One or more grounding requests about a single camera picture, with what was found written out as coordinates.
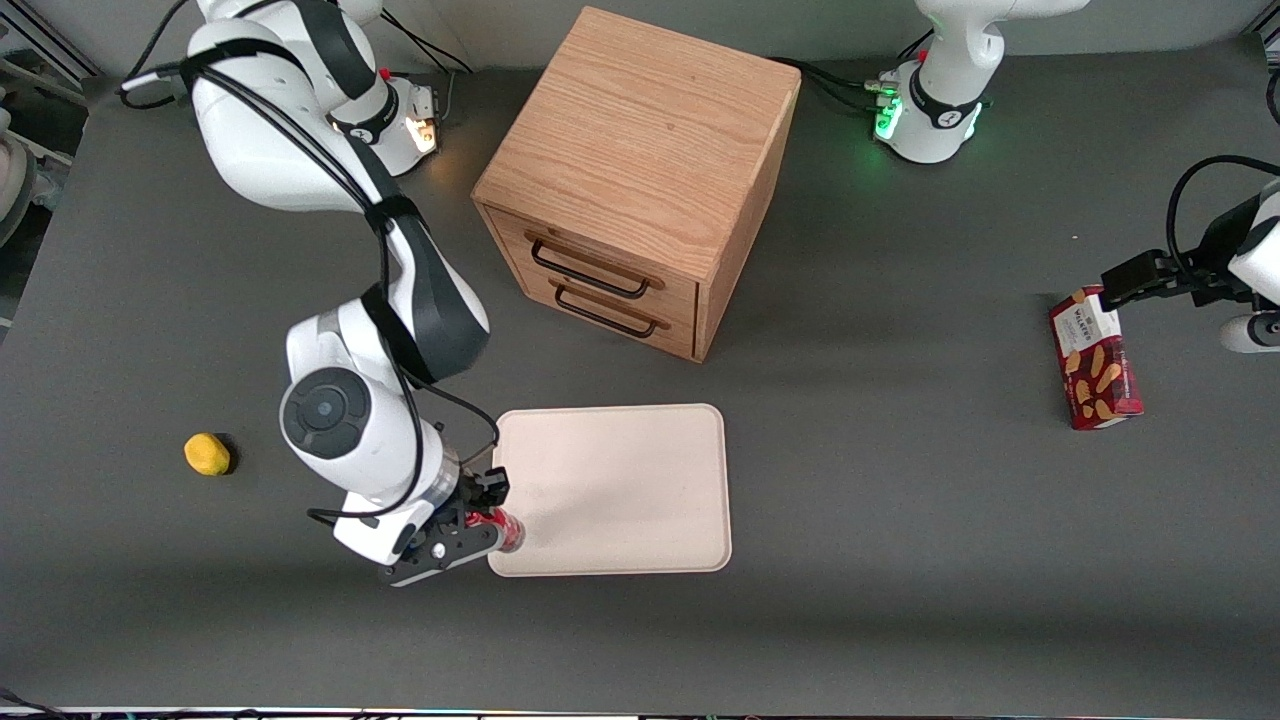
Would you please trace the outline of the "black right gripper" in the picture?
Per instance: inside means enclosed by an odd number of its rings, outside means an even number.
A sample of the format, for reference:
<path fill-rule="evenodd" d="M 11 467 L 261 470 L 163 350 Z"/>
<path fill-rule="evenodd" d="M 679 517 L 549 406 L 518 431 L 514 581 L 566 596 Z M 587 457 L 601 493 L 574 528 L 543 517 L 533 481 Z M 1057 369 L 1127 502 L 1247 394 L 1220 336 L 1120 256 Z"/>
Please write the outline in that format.
<path fill-rule="evenodd" d="M 410 539 L 404 552 L 379 577 L 402 588 L 483 559 L 503 546 L 503 530 L 483 521 L 466 527 L 468 512 L 494 512 L 504 505 L 509 479 L 503 466 L 481 474 L 462 470 L 451 496 Z"/>

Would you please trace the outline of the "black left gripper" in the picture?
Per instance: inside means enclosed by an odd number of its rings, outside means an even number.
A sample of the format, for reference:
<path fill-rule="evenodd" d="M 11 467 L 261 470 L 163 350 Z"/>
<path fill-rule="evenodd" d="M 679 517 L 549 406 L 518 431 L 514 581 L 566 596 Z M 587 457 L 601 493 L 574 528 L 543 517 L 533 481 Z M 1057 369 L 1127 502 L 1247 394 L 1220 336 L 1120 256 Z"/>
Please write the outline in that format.
<path fill-rule="evenodd" d="M 1261 306 L 1263 301 L 1260 296 L 1228 269 L 1251 232 L 1260 197 L 1253 195 L 1215 218 L 1204 229 L 1199 245 L 1190 251 L 1178 246 L 1178 209 L 1179 200 L 1171 199 L 1166 217 L 1170 256 L 1164 250 L 1147 250 L 1103 272 L 1100 301 L 1123 307 L 1149 299 L 1189 293 L 1196 306 L 1217 301 Z"/>

